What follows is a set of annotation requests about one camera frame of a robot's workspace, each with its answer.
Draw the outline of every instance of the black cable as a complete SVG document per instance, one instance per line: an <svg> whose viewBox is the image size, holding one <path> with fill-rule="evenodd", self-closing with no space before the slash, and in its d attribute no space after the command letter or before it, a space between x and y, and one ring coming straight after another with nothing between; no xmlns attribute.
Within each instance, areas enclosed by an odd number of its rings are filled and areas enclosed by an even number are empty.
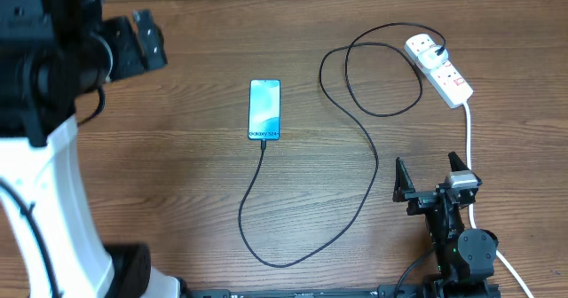
<svg viewBox="0 0 568 298"><path fill-rule="evenodd" d="M410 264L410 266L408 266L408 268L406 268L405 272L398 279L397 285L394 287L393 298L398 297L398 292L400 291L400 287L402 286L402 283L405 281L406 276L408 276L410 271L412 271L419 264L423 263L424 260L426 260L426 258L428 258L428 256L432 255L433 252L434 252L434 248L432 248L429 251L427 251L426 253L422 254L420 257L418 257L418 259L416 259L414 261L414 263Z"/></svg>
<svg viewBox="0 0 568 298"><path fill-rule="evenodd" d="M349 228L353 225L353 223L355 223L355 220L357 220L357 217L359 216L359 213L361 212L361 209L363 208L363 206L365 205L365 201L367 200L367 197L369 195L369 193L371 192L371 188L373 187L373 183L375 182L376 179L376 175L377 172L379 170L379 154L376 151L376 147L375 147L375 143L373 143L373 139L371 139L371 136L369 135L369 133L367 132L367 130L365 129L365 127L361 124L361 122L355 118L355 116L353 116L351 113L349 113L346 109L344 109L343 107L341 107L337 102L335 102L331 96L329 96L329 94L327 93L324 85L323 85L323 81L322 81L322 73L323 73L323 67L324 64L326 63L326 59L333 53L338 52L338 51L343 51L343 50L347 50L347 54L345 55L345 81L347 82L347 89L349 90L351 97L353 98L353 101L355 102L355 104L357 104L357 106L365 113L370 114L372 116L376 116L376 117L390 117L390 116L395 116L395 115L399 115L402 114L406 111L408 111L409 109L411 109L413 106L415 106L418 101L420 101L420 99L422 98L422 80L420 78L420 74L419 71L417 69L417 67L414 65L414 63L398 48L389 45L387 43L378 43L378 42L366 42L366 43L356 43L361 37L376 31L380 28L384 28L384 27L392 27L392 26L412 26L412 27L422 27L425 28L429 31L432 31L434 33L436 33L437 35L439 35L443 40L444 40L444 44L443 46L440 48L440 50L438 50L438 55L440 55L442 53L442 51L444 51L445 47L446 47L446 39L436 30L430 28L430 27L426 27L423 26L421 24L417 24L417 23L406 23L406 22L399 22L399 23L390 23L390 24L385 24L382 25L380 27L375 27L372 28L370 30L368 30L367 32L363 33L362 35L358 36L353 42L351 42L351 44L349 46L344 46L344 47L340 47L337 49L333 49L332 51L329 51L323 58L323 60L321 60L321 65L319 66L319 86L321 87L321 90L323 91L323 93L326 95L327 99L329 99L329 101L334 104L335 106L337 106L337 108L339 108L340 110L342 110L344 113L346 113L349 117L351 117L351 119L357 123L357 125L359 125L359 127L361 128L361 130L363 130L363 133L365 133L365 136L367 137L367 140L369 142L369 145L371 146L371 150L373 151L373 155L375 157L375 172L373 173L373 177L371 178L371 182L369 183L369 186L367 188L367 191L365 192L365 196L363 197L363 200L361 201L357 212L355 212L355 215L353 216L353 218L349 221L349 223L347 224L347 226L345 226L345 228L343 228L337 235L335 235L335 237L333 237L330 241L328 241L327 243L325 243L324 245L322 245L321 247L317 248L316 250L312 251L311 253L309 253L308 255L305 255L304 257L293 261L292 263L285 263L285 264L276 264L276 263L268 263L267 261L263 260L262 258L260 258L255 251L250 247L249 243L247 242L247 239L244 235L244 232L242 231L242 224L241 224L241 214L242 214L242 208L245 204L245 201L247 200L247 197L250 194L250 190L252 189L252 186L254 185L255 181L256 181L256 177L258 176L258 172L260 171L260 167L262 165L262 161L264 158L264 149L266 148L266 141L263 140L261 143L261 154L260 154L260 161L258 162L258 167L256 168L256 173L253 176L252 181L250 182L250 185L248 186L247 192L245 192L245 195L242 198L241 201L241 205L239 206L239 232L241 233L241 237L243 242L245 243L245 246L247 247L247 249L249 250L249 252L262 264L269 266L269 267L273 267L273 268L287 268L290 266L293 266L297 263L301 263L302 261L312 257L313 255L316 255L318 252L320 252L321 250L325 249L326 247L328 247L329 245L333 244L336 240L338 240L341 236L343 236L345 234L346 231L349 230ZM406 108L401 109L400 111L397 111L395 113L391 113L391 114L375 114L372 112L369 112L367 109L365 109L359 102L358 100L355 98L355 94L353 93L353 90L351 88L351 84L349 83L349 75L348 75L348 69L347 66L349 64L349 54L351 53L351 49L356 48L356 47L360 47L360 46L383 46L383 47L387 47L389 49L394 50L396 53L400 54L400 56L402 56L406 63L408 63L408 65L413 69L414 74L416 75L416 79L418 80L418 85L420 88L419 94L418 94L418 98L415 100L415 102L413 102L410 106L407 106Z"/></svg>
<svg viewBox="0 0 568 298"><path fill-rule="evenodd" d="M91 116L89 116L86 119L78 122L77 126L83 126L84 124L88 123L89 121L92 121L95 117L99 116L99 114L101 114L103 112L103 110L105 109L106 96L105 96L105 91L103 90L102 85L98 86L97 93L99 94L99 104L97 105L97 109L91 114Z"/></svg>
<svg viewBox="0 0 568 298"><path fill-rule="evenodd" d="M0 187L2 187L6 193L14 200L14 202L20 207L20 215L26 217L28 221L29 227L34 234L35 242L37 242L37 246L39 247L39 252L43 260L43 266L45 267L45 272L47 273L47 279L50 282L51 287L51 297L53 298L60 298L59 289L57 285L57 279L55 278L55 271L53 271L53 264L51 263L50 255L47 251L47 246L45 245L45 241L43 240L42 233L39 231L39 227L37 227L36 220L32 216L32 208L28 208L24 200L18 196L16 191L14 191L4 180L0 179Z"/></svg>

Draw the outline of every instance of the power strip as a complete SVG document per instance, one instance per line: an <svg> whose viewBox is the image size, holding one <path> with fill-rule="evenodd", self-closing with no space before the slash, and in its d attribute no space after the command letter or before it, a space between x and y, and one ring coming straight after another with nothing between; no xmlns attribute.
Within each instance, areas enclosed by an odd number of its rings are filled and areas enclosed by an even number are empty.
<svg viewBox="0 0 568 298"><path fill-rule="evenodd" d="M450 108L456 108L468 101L473 89L450 62L446 50L438 55L440 48L427 34L415 35L405 44L405 51L412 61Z"/></svg>

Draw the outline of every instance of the wooden table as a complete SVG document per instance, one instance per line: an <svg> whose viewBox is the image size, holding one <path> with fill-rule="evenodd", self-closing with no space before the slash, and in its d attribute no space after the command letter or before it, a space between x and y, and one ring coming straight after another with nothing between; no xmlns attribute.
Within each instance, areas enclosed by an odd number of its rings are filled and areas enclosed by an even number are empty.
<svg viewBox="0 0 568 298"><path fill-rule="evenodd" d="M237 228L258 142L247 140L249 81L282 81L282 138L270 142L244 209L250 244L287 263L335 236L373 174L361 131L317 83L323 55L363 31L413 21L447 38L453 63L476 93L473 166L484 184L477 225L536 296L568 295L568 0L285 0L110 4L107 16L150 8L170 65L106 86L105 112L81 128L80 155L91 210L105 242L145 241L153 263L191 288L232 290L372 287L395 283L430 246L424 219L391 200L398 156L420 189L464 156L464 112L424 84L420 103L379 119L351 101L344 55L329 58L330 94L367 127L381 159L356 223L334 245L297 266L258 263ZM392 27L366 40L393 44L423 32ZM357 49L351 81L366 108L388 113L418 94L410 68L387 49ZM96 95L77 102L85 116ZM467 220L465 210L462 213ZM28 282L5 218L0 221L0 295L24 297ZM408 282L434 272L429 261ZM499 262L493 283L520 297Z"/></svg>

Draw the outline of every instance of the white power cord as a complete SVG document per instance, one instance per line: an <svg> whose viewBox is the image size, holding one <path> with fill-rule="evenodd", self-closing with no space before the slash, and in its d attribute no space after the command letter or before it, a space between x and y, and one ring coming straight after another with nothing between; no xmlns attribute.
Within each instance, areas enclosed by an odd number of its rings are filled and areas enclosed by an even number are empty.
<svg viewBox="0 0 568 298"><path fill-rule="evenodd" d="M469 169L473 169L471 167L471 112L469 111L468 102L463 103L463 108L465 109L465 122L466 122L466 139L465 139L466 163ZM468 211L469 211L469 224L471 225L471 228L477 228L474 217L473 204L470 204L468 206ZM533 294L531 294L531 291L529 290L529 287L525 284L521 276L518 275L518 273L515 271L513 266L511 266L511 264L507 261L507 259L505 259L505 256L501 252L499 252L499 250L497 250L497 257L499 257L499 259L503 262L505 267L507 267L507 269L513 275L513 277L515 277L518 284L521 285L523 290L525 290L525 294L529 298L534 298Z"/></svg>

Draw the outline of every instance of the phone screen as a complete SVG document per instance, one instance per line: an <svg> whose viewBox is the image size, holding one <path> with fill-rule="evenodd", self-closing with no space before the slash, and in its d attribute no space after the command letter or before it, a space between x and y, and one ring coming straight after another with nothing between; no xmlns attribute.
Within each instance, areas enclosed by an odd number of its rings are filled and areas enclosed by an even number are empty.
<svg viewBox="0 0 568 298"><path fill-rule="evenodd" d="M280 81L252 80L248 110L248 138L280 138Z"/></svg>

